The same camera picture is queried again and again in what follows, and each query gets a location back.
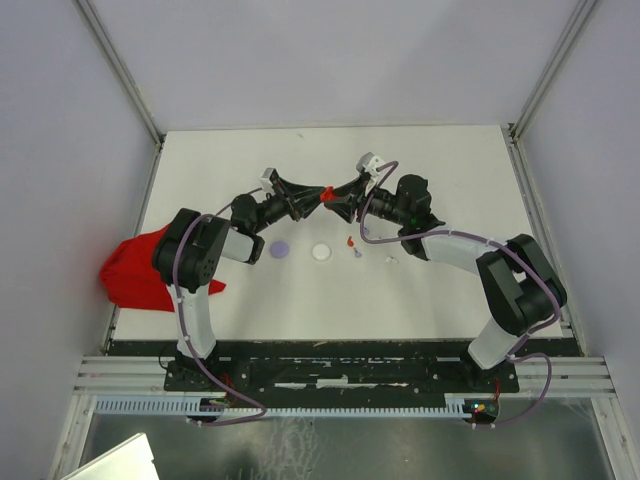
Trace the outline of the orange earbud charging case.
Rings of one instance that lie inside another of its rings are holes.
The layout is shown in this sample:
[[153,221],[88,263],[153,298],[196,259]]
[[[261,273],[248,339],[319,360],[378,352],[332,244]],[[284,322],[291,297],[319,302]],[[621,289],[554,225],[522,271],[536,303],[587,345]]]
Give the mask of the orange earbud charging case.
[[334,193],[333,186],[327,186],[325,190],[320,194],[320,201],[323,204],[327,204],[337,199],[337,196]]

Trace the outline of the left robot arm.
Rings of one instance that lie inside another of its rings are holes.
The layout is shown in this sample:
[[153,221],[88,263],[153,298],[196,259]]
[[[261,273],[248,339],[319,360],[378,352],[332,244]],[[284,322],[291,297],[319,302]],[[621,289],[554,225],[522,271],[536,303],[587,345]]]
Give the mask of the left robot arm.
[[220,364],[209,358],[217,339],[208,300],[219,261],[255,264],[265,244],[259,233],[284,217],[307,218],[321,204],[324,192],[322,186],[286,181],[273,168],[265,170],[260,182],[265,199],[256,200],[253,192],[236,196],[228,206],[228,219],[180,209],[152,254],[152,267],[176,312],[178,351],[193,359],[187,379],[201,390],[212,389],[221,378]]

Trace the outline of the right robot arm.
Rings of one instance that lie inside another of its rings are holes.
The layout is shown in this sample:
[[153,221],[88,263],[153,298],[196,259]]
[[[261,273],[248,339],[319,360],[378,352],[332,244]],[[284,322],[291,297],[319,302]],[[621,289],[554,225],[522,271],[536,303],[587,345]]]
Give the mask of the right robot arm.
[[404,175],[390,192],[359,177],[320,195],[322,204],[345,221],[372,215],[399,225],[396,242],[410,255],[457,267],[479,277],[491,317],[468,346],[458,368],[467,389],[481,391],[495,379],[497,365],[514,355],[532,333],[560,317],[567,292],[537,241],[519,234],[504,242],[452,230],[431,210],[428,182]]

